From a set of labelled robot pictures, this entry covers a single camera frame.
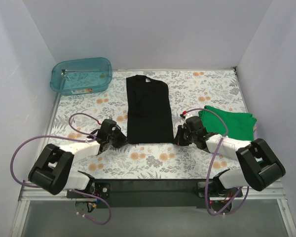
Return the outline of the black t shirt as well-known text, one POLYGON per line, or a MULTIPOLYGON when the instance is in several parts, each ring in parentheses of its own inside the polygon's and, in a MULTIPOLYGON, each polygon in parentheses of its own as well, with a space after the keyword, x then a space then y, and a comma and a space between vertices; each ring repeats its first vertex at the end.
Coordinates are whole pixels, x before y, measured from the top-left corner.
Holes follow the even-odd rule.
POLYGON ((144 75, 126 79, 127 139, 130 144, 174 141, 168 85, 144 75))

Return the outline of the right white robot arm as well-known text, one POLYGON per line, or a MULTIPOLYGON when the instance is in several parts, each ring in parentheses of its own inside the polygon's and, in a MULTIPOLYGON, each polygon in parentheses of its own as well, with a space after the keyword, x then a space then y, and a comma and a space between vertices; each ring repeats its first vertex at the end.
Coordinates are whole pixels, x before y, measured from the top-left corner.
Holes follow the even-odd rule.
POLYGON ((241 141, 223 137, 207 131, 197 116, 186 114, 181 117, 184 122, 178 126, 176 145, 195 144, 200 150, 223 155, 240 164, 239 169, 227 169, 209 181, 199 182, 197 185, 201 197, 204 197, 206 191, 212 195, 224 196, 232 189, 245 186, 262 191, 286 174, 283 164, 263 139, 241 141))

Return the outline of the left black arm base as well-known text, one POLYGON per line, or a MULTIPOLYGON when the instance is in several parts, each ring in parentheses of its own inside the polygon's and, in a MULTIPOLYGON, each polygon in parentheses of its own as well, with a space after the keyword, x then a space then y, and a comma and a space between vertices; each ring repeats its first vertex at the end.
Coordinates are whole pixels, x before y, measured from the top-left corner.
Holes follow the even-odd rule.
POLYGON ((110 196, 111 184, 104 182, 94 182, 91 181, 84 190, 79 190, 83 194, 78 194, 73 191, 67 191, 67 198, 89 198, 88 195, 93 195, 97 197, 101 197, 103 199, 107 199, 110 196))

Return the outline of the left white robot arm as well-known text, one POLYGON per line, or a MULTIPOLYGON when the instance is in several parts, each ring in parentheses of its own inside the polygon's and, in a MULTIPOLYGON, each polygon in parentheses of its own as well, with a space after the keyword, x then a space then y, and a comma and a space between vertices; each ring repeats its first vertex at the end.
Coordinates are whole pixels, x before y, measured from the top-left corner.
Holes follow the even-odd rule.
POLYGON ((99 129, 87 135, 82 142, 56 146, 47 144, 29 172, 28 179, 40 188, 56 195, 63 190, 78 190, 83 197, 95 193, 95 179, 72 165, 89 157, 100 155, 108 148, 121 148, 127 137, 114 120, 105 119, 99 129))

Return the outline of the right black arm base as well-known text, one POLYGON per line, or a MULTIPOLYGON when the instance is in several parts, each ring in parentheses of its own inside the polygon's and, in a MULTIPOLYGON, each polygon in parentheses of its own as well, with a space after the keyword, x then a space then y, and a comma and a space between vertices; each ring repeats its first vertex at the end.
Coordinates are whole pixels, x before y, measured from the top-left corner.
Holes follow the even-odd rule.
MULTIPOLYGON (((200 181, 197 183, 196 187, 193 188, 194 193, 200 198, 205 197, 205 185, 206 185, 205 181, 200 181)), ((231 188, 231 189, 220 188, 210 181, 208 184, 208 197, 227 199, 234 196, 237 190, 238 188, 231 188)))

